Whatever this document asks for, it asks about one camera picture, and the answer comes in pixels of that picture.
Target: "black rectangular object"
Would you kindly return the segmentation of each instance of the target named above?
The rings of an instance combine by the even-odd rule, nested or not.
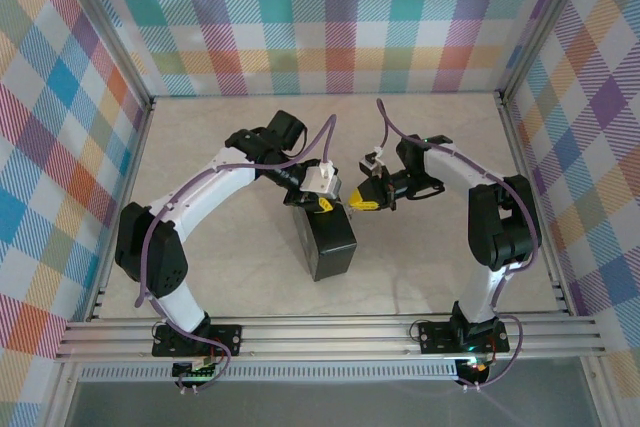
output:
[[[336,203],[332,211],[325,213],[295,207],[293,218],[314,281],[349,270],[358,243],[342,204]]]
[[[206,357],[213,348],[215,355],[222,355],[222,349],[211,344],[186,339],[166,324],[158,325],[153,333],[154,343],[151,349],[153,357]],[[219,340],[226,345],[233,357],[240,353],[242,343],[241,325],[210,325],[206,338]]]
[[[493,338],[496,352],[509,352],[509,339],[502,322],[496,324],[496,329],[490,334],[490,337]],[[449,322],[420,322],[418,324],[418,339],[422,354],[460,354],[466,352],[490,354],[493,352],[493,346],[488,336],[461,346],[455,339]]]

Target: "aluminum rail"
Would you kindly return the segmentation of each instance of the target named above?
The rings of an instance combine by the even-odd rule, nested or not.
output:
[[[469,358],[467,354],[420,353],[409,337],[416,320],[445,321],[448,315],[354,317],[256,317],[213,319],[243,326],[236,361],[415,360]],[[598,356],[604,344],[589,317],[520,314],[524,326],[522,358]],[[70,323],[58,350],[63,362],[158,361],[151,356],[151,329],[157,319],[96,320]],[[515,323],[505,322],[512,347]],[[498,354],[507,359],[510,353]]]

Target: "black box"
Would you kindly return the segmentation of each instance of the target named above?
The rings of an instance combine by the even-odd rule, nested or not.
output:
[[[321,214],[294,207],[293,218],[313,280],[344,274],[358,243],[342,204]]]

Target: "beige floor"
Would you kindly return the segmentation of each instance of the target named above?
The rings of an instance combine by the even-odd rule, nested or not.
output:
[[[408,134],[446,134],[486,167],[515,173],[488,94],[385,96],[387,110]],[[166,99],[157,105],[133,200],[148,203],[183,183],[241,128],[266,125],[277,109],[298,116],[313,135],[332,113],[338,124],[331,158],[342,196],[364,176],[358,160],[382,136],[375,96]],[[400,167],[396,136],[385,155]],[[448,312],[474,263],[467,245],[465,201],[454,193],[400,202],[396,212],[359,212],[352,219],[358,249],[345,275],[314,283],[306,271],[285,192],[261,179],[228,199],[186,242],[187,281],[212,316]],[[134,284],[114,265],[102,317],[148,317],[136,310]],[[500,310],[554,310],[542,261],[512,280]]]

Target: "black bracket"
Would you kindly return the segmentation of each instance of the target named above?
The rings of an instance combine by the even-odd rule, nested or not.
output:
[[[418,323],[418,339],[422,354],[491,354],[509,352],[509,339],[502,322],[486,336],[470,340],[460,345],[449,322],[420,322]]]
[[[240,353],[241,325],[209,325],[205,335],[196,335],[226,345],[233,357]],[[183,337],[166,324],[158,325],[153,333],[153,338],[154,343],[151,349],[153,357],[208,357],[211,355],[212,349],[214,355],[223,354],[219,347]]]

